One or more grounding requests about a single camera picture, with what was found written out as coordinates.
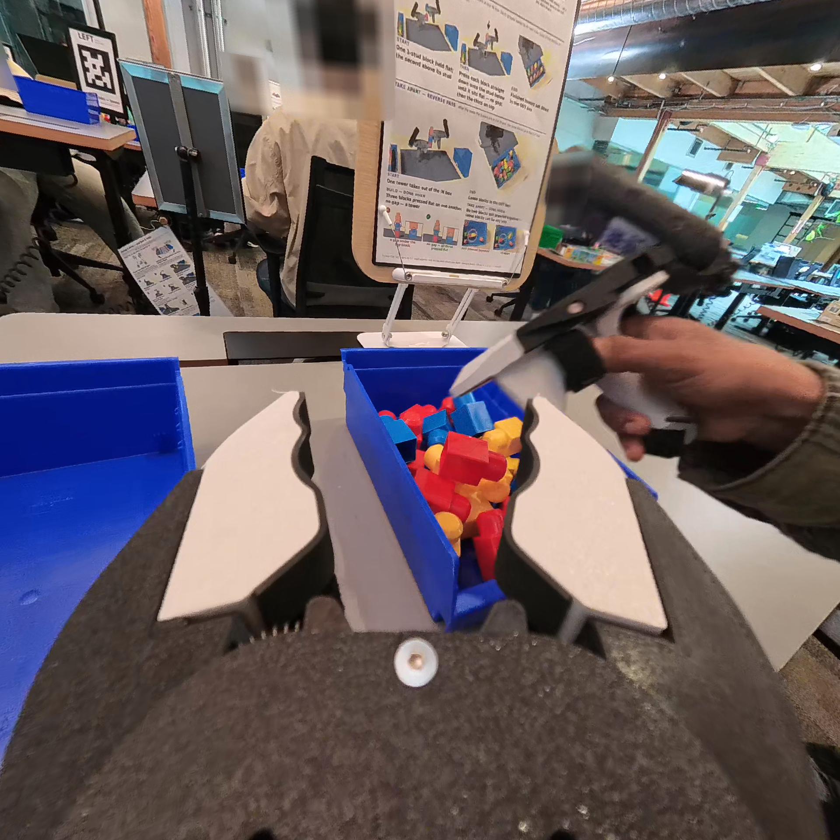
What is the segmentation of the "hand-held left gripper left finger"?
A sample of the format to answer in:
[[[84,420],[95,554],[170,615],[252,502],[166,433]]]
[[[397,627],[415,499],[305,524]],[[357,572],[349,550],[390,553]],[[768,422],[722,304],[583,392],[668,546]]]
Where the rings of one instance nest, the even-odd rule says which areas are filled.
[[[266,636],[301,624],[329,592],[334,554],[310,437],[304,392],[283,392],[208,458],[160,623],[234,616]]]

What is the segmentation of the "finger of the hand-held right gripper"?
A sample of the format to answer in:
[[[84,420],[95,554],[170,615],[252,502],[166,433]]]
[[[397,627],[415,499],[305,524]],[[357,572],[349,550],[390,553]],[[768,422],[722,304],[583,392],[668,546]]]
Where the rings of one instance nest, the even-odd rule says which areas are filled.
[[[520,358],[497,375],[497,384],[521,409],[537,396],[566,408],[564,370],[554,358]]]
[[[497,384],[497,375],[520,358],[554,358],[543,348],[526,351],[516,334],[511,334],[494,344],[458,373],[449,388],[453,397],[473,392],[488,382]]]

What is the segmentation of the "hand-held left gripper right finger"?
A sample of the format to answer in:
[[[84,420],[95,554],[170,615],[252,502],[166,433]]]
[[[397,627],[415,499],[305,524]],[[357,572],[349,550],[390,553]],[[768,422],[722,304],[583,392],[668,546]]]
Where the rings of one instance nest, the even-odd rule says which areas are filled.
[[[566,643],[591,620],[662,634],[668,619],[624,468],[544,396],[528,402],[521,447],[496,579],[529,629]]]

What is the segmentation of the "pile of mega blocks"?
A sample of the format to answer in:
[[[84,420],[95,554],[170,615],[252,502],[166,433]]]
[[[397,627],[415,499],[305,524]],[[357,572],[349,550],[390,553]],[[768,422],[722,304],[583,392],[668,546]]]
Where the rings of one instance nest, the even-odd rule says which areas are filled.
[[[459,557],[467,551],[465,586],[496,579],[503,522],[518,476],[522,420],[494,419],[474,393],[439,405],[416,403],[379,412],[422,498]]]

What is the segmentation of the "blue plastic bin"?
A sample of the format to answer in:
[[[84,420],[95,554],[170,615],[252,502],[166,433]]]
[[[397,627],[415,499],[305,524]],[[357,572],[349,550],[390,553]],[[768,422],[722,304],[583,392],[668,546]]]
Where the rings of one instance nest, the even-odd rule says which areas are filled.
[[[460,368],[478,354],[478,350],[342,352],[345,414],[350,435],[427,609],[435,621],[445,624],[447,630],[476,626],[493,605],[507,597],[497,579],[467,587],[460,585],[460,558],[422,498],[406,463],[385,431],[379,412],[400,413],[416,403],[439,405]],[[486,400],[494,419],[506,415],[525,417],[526,409],[518,408],[493,383],[480,387],[478,398]],[[605,449],[626,471],[636,514],[636,497],[651,501],[654,511],[658,512],[655,493]],[[643,533],[638,515],[637,519]],[[655,575],[651,549],[645,538],[644,542]]]
[[[81,598],[196,467],[176,358],[1,366],[1,754]]]

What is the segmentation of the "person's right forearm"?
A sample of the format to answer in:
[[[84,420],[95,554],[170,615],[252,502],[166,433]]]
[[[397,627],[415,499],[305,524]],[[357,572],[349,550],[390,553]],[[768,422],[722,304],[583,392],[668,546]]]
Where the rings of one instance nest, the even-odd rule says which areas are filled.
[[[839,372],[803,366],[820,377],[823,396],[790,445],[773,455],[742,442],[697,441],[684,449],[678,474],[805,550],[839,561]]]

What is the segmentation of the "person's right hand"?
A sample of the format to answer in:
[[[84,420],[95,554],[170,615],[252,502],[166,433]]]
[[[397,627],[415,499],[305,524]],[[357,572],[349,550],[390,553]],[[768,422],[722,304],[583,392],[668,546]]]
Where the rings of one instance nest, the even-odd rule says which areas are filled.
[[[631,316],[620,333],[593,344],[607,373],[640,375],[649,392],[682,409],[704,442],[777,455],[826,394],[813,368],[687,319]]]

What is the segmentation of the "white document holder stand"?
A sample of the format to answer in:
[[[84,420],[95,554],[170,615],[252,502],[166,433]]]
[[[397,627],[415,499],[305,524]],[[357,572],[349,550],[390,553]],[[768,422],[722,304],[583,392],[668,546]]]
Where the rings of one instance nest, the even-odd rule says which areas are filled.
[[[459,324],[478,291],[506,291],[511,287],[513,275],[481,275],[457,272],[425,270],[417,268],[394,268],[392,278],[396,291],[380,332],[360,332],[357,334],[361,348],[374,349],[430,349],[438,350],[452,346],[464,348],[465,345],[455,336]],[[395,332],[396,314],[403,302],[409,286],[429,286],[440,288],[464,288],[452,318],[444,328],[433,331]]]

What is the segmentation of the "black office chair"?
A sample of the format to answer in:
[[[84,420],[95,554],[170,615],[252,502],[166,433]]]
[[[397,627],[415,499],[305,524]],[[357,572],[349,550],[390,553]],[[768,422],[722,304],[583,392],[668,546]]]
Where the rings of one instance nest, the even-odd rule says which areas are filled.
[[[266,253],[257,267],[276,318],[384,319],[396,285],[366,276],[352,252],[354,171],[314,156],[301,228],[295,300],[290,301],[280,274],[287,246],[264,233],[254,233]]]

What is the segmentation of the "wooden instruction board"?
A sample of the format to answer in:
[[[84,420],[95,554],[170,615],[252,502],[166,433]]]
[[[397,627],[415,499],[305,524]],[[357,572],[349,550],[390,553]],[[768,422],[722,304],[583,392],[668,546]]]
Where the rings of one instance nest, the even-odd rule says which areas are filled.
[[[385,119],[359,122],[370,278],[490,290],[530,272],[581,2],[384,2]]]

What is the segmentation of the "printed instruction flyer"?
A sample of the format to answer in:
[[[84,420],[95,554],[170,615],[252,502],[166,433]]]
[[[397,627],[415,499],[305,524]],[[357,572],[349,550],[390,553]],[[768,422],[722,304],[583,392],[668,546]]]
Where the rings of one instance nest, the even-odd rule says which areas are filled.
[[[155,228],[121,247],[118,254],[156,314],[200,314],[193,263],[171,227]]]

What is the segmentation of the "grey panel stand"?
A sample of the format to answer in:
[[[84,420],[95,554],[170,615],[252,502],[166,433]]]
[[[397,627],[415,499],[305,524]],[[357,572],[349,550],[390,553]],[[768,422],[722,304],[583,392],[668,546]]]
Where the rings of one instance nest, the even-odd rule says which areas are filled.
[[[245,224],[231,111],[220,80],[128,59],[119,61],[157,210],[186,226],[193,296],[210,316],[203,223]]]

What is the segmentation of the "wooden office desk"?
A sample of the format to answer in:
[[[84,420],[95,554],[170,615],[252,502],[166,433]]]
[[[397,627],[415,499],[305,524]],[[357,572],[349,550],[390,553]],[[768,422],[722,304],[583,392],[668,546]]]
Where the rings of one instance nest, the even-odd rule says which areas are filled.
[[[1,166],[46,175],[69,175],[71,152],[91,155],[96,163],[118,247],[131,241],[124,212],[123,179],[117,159],[133,132],[108,122],[85,124],[1,106]]]

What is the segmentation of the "blue desk bin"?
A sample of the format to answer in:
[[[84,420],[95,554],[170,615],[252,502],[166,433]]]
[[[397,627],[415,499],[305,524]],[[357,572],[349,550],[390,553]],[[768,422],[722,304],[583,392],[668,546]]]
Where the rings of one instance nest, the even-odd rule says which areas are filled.
[[[14,77],[24,109],[52,119],[98,124],[101,110],[98,96],[75,88],[62,87],[28,77]]]

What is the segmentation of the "black white marker sign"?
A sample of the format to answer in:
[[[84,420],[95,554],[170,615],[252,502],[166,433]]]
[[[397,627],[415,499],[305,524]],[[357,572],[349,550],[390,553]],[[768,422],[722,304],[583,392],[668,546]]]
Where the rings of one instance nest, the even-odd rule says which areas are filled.
[[[67,24],[66,31],[79,88],[97,97],[102,113],[127,122],[129,110],[123,95],[115,35],[83,24]]]

